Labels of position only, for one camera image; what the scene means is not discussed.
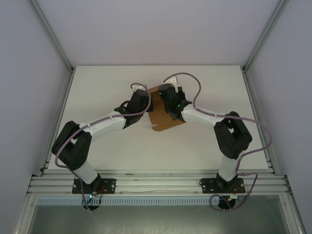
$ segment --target cable connector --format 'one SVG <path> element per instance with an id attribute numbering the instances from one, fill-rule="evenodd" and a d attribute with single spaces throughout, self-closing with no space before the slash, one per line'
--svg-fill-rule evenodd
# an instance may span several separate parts
<path id="1" fill-rule="evenodd" d="M 178 86 L 177 86 L 177 78 L 176 77 L 172 77 L 168 80 L 166 80 L 165 82 L 163 82 L 163 84 L 170 84 L 175 88 L 175 93 L 178 93 Z"/>
<path id="2" fill-rule="evenodd" d="M 145 90 L 145 88 L 142 85 L 139 85 L 139 84 L 134 84 L 131 89 L 132 89 L 133 92 L 135 92 L 138 89 Z"/>

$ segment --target white ceiling panel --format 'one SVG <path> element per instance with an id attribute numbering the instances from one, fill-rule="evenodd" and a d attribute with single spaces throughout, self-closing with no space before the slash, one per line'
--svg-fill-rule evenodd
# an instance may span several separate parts
<path id="1" fill-rule="evenodd" d="M 38 0 L 70 62 L 244 65 L 278 0 Z"/>

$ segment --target white table surface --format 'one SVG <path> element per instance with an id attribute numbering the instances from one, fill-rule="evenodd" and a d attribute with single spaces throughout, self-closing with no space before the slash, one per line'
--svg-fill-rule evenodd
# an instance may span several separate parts
<path id="1" fill-rule="evenodd" d="M 66 103 L 59 132 L 64 124 L 89 122 L 107 115 L 132 95 L 130 84 L 145 83 L 149 88 L 160 85 L 177 72 L 195 75 L 202 84 L 196 105 L 219 113 L 236 111 L 254 118 L 239 66 L 78 66 Z M 197 83 L 188 76 L 178 76 L 187 100 L 193 101 Z M 260 148 L 255 124 L 245 122 L 253 136 L 249 150 Z M 217 170 L 221 152 L 213 127 L 185 123 L 155 132 L 149 117 L 127 129 L 113 132 L 91 144 L 88 161 L 98 170 L 185 171 Z M 49 169 L 58 169 L 52 155 Z M 265 170 L 263 152 L 242 160 L 242 170 Z"/>

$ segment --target red wire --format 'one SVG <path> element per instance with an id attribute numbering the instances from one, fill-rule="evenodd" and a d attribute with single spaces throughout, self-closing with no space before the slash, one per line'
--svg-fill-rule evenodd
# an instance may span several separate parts
<path id="1" fill-rule="evenodd" d="M 104 185 L 102 185 L 102 191 L 97 191 L 97 193 L 103 193 L 105 190 Z"/>
<path id="2" fill-rule="evenodd" d="M 244 191 L 241 188 L 239 188 L 239 187 L 237 187 L 235 185 L 234 185 L 234 188 L 235 188 L 235 195 L 237 194 L 237 190 L 240 190 L 243 193 L 243 196 L 244 196 Z"/>

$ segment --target white wall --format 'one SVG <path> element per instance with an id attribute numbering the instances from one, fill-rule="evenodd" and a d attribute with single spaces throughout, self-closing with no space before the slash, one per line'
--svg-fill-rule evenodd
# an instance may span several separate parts
<path id="1" fill-rule="evenodd" d="M 26 0 L 0 1 L 0 233 L 13 232 L 67 69 Z"/>
<path id="2" fill-rule="evenodd" d="M 74 66 L 244 65 L 278 0 L 38 0 Z"/>
<path id="3" fill-rule="evenodd" d="M 273 147 L 312 233 L 312 1 L 290 1 L 250 70 Z"/>

